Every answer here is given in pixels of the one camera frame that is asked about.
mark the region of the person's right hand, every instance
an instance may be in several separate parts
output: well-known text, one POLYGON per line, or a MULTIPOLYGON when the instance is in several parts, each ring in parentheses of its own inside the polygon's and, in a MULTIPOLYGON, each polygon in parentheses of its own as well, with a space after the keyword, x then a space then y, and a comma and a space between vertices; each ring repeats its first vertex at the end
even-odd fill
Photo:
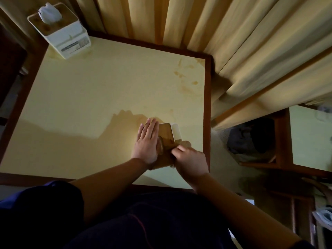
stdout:
POLYGON ((174 166, 193 189, 202 176, 209 174, 204 153, 179 145, 172 150, 172 154, 176 157, 174 166))

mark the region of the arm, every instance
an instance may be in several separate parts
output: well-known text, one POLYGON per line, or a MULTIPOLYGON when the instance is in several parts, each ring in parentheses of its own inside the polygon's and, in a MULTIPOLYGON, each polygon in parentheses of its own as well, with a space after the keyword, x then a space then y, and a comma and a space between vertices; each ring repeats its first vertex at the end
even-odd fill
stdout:
POLYGON ((205 155, 192 148, 172 150, 180 175, 223 214, 232 232, 251 248, 290 248, 301 238, 268 214, 214 180, 205 155))
POLYGON ((157 160, 158 131, 159 122, 147 119, 139 127, 129 161, 71 182, 81 190, 85 223, 92 221, 157 160))

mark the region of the person's left hand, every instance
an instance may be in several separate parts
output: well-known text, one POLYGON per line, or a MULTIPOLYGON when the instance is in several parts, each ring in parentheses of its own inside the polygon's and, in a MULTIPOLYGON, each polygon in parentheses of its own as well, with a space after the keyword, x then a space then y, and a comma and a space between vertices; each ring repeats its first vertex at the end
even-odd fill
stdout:
POLYGON ((157 160, 157 141, 159 122, 156 119, 148 118, 145 125, 139 126, 136 143, 131 158, 139 158, 147 164, 157 160))

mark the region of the curtain fold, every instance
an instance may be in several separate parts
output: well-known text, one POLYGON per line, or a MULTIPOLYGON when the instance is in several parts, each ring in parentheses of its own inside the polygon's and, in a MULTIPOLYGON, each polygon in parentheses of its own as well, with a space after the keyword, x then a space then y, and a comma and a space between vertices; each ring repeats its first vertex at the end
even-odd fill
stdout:
POLYGON ((211 54, 215 128, 332 92, 330 58, 311 62, 332 46, 332 0, 0 0, 0 22, 33 44, 26 17, 46 1, 79 7, 91 30, 211 54))

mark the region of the forearm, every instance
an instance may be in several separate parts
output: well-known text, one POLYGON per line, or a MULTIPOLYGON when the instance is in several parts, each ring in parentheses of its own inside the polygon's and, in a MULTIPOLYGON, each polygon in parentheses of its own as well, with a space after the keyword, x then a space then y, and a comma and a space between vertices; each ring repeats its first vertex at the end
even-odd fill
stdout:
POLYGON ((208 174, 199 179, 195 190, 219 209, 234 234, 251 248, 289 248, 301 240, 291 230, 223 187, 208 174))
POLYGON ((85 223, 93 220, 146 170, 146 163, 133 158, 118 166, 70 182, 81 190, 85 223))

